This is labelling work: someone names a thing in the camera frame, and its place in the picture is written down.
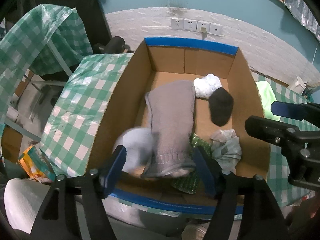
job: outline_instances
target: green bubble wrap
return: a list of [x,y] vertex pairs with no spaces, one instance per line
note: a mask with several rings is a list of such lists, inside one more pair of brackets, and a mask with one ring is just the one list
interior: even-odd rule
[[[208,156],[211,158],[211,145],[199,138],[195,133],[191,135],[190,144],[192,148],[197,146],[202,146]],[[199,183],[199,176],[195,171],[191,172],[186,177],[173,179],[171,182],[171,186],[185,193],[194,194],[196,193],[196,189]]]

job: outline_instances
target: white plastic bag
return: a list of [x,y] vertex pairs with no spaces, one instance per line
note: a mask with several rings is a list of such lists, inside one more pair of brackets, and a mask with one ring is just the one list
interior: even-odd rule
[[213,140],[211,145],[211,151],[214,151],[218,147],[222,146],[226,141],[236,136],[236,132],[233,129],[230,130],[217,130],[210,138]]
[[228,140],[224,145],[215,149],[212,158],[215,159],[222,169],[229,169],[236,173],[236,165],[241,160],[241,147],[239,137],[235,136]]
[[236,173],[235,166],[241,159],[242,152],[235,130],[217,130],[210,138],[213,140],[212,159],[215,159],[222,169]]
[[220,79],[213,74],[208,74],[203,78],[196,78],[193,85],[195,86],[197,98],[209,98],[213,92],[222,87]]

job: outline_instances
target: cardboard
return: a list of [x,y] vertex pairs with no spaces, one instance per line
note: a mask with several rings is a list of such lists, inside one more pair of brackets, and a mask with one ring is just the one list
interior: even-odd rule
[[[31,70],[28,71],[28,78],[31,79],[33,77],[33,72]],[[21,97],[22,93],[24,92],[24,90],[26,89],[27,85],[29,84],[29,81],[26,79],[25,81],[21,81],[19,83],[19,85],[17,86],[16,90],[15,90],[15,94],[18,97]]]
[[[250,115],[263,117],[260,97],[247,61],[240,49],[235,49],[233,54],[232,50],[231,53],[222,53],[219,44],[214,45],[218,46],[216,51],[201,49],[201,46],[147,46],[143,41],[111,95],[93,143],[87,169],[101,166],[110,157],[116,139],[125,130],[134,126],[147,126],[146,92],[176,80],[193,81],[213,73],[234,98],[232,117],[225,126],[216,126],[211,122],[208,101],[197,98],[194,132],[209,142],[210,135],[217,129],[235,129],[243,152],[236,167],[237,174],[249,178],[259,174],[266,178],[269,144],[249,137],[244,129],[244,122]],[[168,179],[147,181],[123,173],[117,189],[173,204],[212,206],[214,203],[205,195],[202,183],[196,194],[189,195],[171,187]]]
[[11,161],[12,163],[17,163],[20,153],[21,141],[22,134],[9,126],[6,126],[1,138],[3,157]]

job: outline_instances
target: green checkered tablecloth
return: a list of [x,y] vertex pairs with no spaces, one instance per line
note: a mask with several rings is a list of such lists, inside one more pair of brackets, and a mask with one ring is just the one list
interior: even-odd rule
[[69,67],[92,54],[75,8],[41,4],[26,13],[0,41],[0,136],[12,95],[27,69],[37,75],[63,70],[49,42]]
[[56,174],[74,177],[85,173],[108,101],[131,56],[132,53],[87,56],[70,76],[40,142]]
[[[254,80],[268,81],[276,96],[277,101],[301,104],[306,103],[307,100],[299,96],[296,92],[289,90],[276,82],[265,78],[256,73],[252,73]],[[316,126],[303,120],[297,121],[290,118],[281,117],[281,122],[293,124],[299,127],[301,131],[315,131],[319,130]],[[290,173],[289,166],[286,158],[281,154],[281,148],[275,145],[270,145],[270,165],[267,178],[267,184],[269,185],[273,195],[275,196],[280,207],[287,206],[302,198],[310,191],[304,188],[292,186],[288,183],[288,175]]]

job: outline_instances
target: wall socket panel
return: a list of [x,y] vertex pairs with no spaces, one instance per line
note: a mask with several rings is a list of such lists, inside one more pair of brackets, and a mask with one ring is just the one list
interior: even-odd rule
[[183,18],[171,18],[171,28],[183,30]]
[[189,31],[196,31],[197,30],[197,20],[184,19],[183,29],[189,30]]
[[210,23],[205,21],[197,21],[183,18],[171,18],[171,28],[177,30],[204,32],[221,36],[223,26],[217,23]]
[[197,23],[197,31],[202,33],[209,33],[210,31],[210,23],[205,21],[198,21]]
[[210,33],[214,35],[222,35],[222,25],[217,23],[210,23]]

